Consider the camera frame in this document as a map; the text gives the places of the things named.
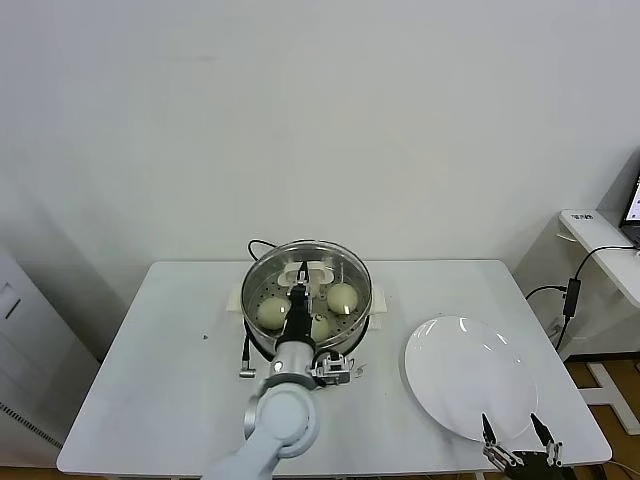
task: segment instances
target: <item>white wall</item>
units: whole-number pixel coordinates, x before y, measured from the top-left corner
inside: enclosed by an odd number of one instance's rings
[[[251,237],[514,267],[637,145],[639,17],[633,0],[3,0],[0,242],[96,352],[150,262],[246,258]]]

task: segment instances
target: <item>white table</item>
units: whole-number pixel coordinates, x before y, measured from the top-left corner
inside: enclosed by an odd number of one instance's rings
[[[563,210],[560,222],[587,252],[598,247],[631,247],[629,239],[618,228],[620,214],[597,210]],[[640,307],[640,257],[633,250],[601,250],[592,255],[611,281]]]
[[[255,380],[238,378],[242,326],[227,296],[246,262],[151,267],[58,458],[67,473],[197,477],[243,442]],[[401,375],[410,333],[462,314],[511,338],[538,382],[538,415],[565,442],[569,465],[609,460],[611,449],[507,268],[498,261],[367,262],[388,313],[355,350],[364,375],[315,393],[321,431],[287,476],[490,470],[482,446],[439,426]],[[256,363],[257,353],[252,354]],[[266,362],[261,361],[262,372]],[[508,442],[540,449],[530,429]]]
[[[620,212],[563,210],[560,212],[559,218],[562,225],[567,228],[569,233],[587,252],[609,245],[632,246],[629,239],[617,227],[620,221]],[[602,250],[594,253],[592,257],[626,297],[633,309],[630,310],[624,304],[622,306],[606,305],[607,308],[602,317],[592,317],[592,321],[598,320],[598,324],[605,324],[608,327],[606,335],[609,337],[610,344],[612,338],[611,327],[618,321],[627,319],[640,307],[640,257],[633,250]],[[637,338],[637,328],[629,331],[624,327],[627,327],[627,325],[615,332],[619,345],[625,344],[620,341],[622,339]],[[640,421],[638,421],[615,382],[607,373],[604,365],[600,363],[590,363],[588,365],[591,374],[600,386],[598,388],[583,388],[580,390],[584,400],[589,405],[611,405],[627,434],[640,435]]]

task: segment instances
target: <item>black cable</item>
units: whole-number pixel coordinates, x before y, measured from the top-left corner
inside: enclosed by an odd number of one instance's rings
[[[618,462],[615,458],[612,458],[609,462],[611,465],[615,465],[616,467],[618,467],[618,470],[622,470],[624,472],[624,474],[627,476],[627,478],[630,478],[631,480],[636,480],[636,478],[634,478],[633,476],[631,476],[631,474],[627,471],[626,468],[624,468],[622,466],[622,464],[620,462]]]
[[[564,338],[564,334],[567,332],[567,326],[569,325],[570,321],[571,321],[571,317],[566,315],[564,317],[564,325],[562,326],[562,331],[560,332],[560,338],[558,338],[558,343],[556,343],[556,352],[560,348],[560,344],[562,343],[562,339]]]
[[[262,355],[267,362],[270,362],[271,360],[273,360],[274,355],[267,352],[267,350],[265,350],[262,347],[262,345],[260,345],[260,342],[258,342],[258,340],[256,339],[255,335],[249,328],[249,325],[247,324],[246,320],[244,321],[244,332],[245,332],[244,333],[245,337],[248,337],[249,340],[251,340],[251,343],[253,343],[253,346],[256,348],[256,350],[258,350],[260,355]]]
[[[242,347],[242,361],[248,362],[250,360],[251,360],[251,355],[249,353],[249,336],[245,334],[244,346]]]
[[[258,240],[258,239],[253,239],[251,240],[248,244],[247,244],[247,250],[249,250],[249,255],[251,255],[251,258],[253,258],[254,260],[258,260],[258,257],[256,257],[255,253],[253,253],[253,250],[251,249],[251,246],[254,243],[259,243],[260,245],[266,245],[267,247],[271,247],[271,248],[276,248],[277,245],[271,243],[271,242],[265,242],[264,240]]]
[[[599,252],[601,250],[637,250],[637,248],[636,247],[616,247],[616,246],[607,246],[607,247],[594,248],[589,253],[587,253],[586,257],[584,257],[584,259],[582,260],[582,263],[578,267],[578,270],[576,270],[576,274],[573,276],[573,278],[575,278],[577,280],[578,279],[578,275],[580,275],[580,271],[584,267],[584,264],[587,263],[587,260],[589,260],[591,255],[593,255],[594,253]]]
[[[562,285],[543,285],[542,287],[538,287],[538,288],[534,288],[533,290],[531,290],[528,295],[526,297],[524,297],[526,300],[529,300],[531,298],[532,295],[541,292],[542,290],[558,290],[560,292],[566,292],[567,291],[567,287],[563,287]]]

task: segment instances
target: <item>air vent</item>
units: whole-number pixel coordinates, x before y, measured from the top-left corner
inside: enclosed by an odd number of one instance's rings
[[[6,413],[7,415],[9,415],[11,418],[13,418],[16,422],[21,423],[23,426],[25,426],[26,428],[28,428],[29,430],[31,430],[33,433],[35,433],[36,435],[38,435],[40,438],[46,440],[47,442],[49,442],[51,445],[53,445],[54,447],[57,448],[62,448],[62,443],[60,443],[59,441],[57,441],[55,438],[53,438],[51,435],[47,435],[46,433],[44,433],[42,430],[40,430],[38,427],[36,427],[33,423],[31,423],[29,420],[27,420],[26,418],[24,418],[22,415],[20,415],[18,412],[16,412],[15,410],[7,407],[4,403],[0,402],[0,412],[2,413]]]

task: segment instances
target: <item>stainless steel pot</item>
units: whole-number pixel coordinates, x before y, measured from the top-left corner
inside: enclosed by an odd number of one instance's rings
[[[269,297],[287,298],[289,287],[283,284],[285,270],[296,262],[320,262],[331,283],[319,286],[312,301],[312,313],[329,321],[330,336],[319,342],[317,349],[331,348],[350,352],[362,339],[371,309],[371,277],[365,264],[350,250],[331,242],[301,240],[274,248],[258,259],[247,272],[242,284],[242,313],[249,337],[261,353],[270,359],[281,331],[263,328],[257,319],[258,306]],[[337,315],[327,305],[327,291],[336,283],[350,284],[358,294],[358,305],[347,315]]]

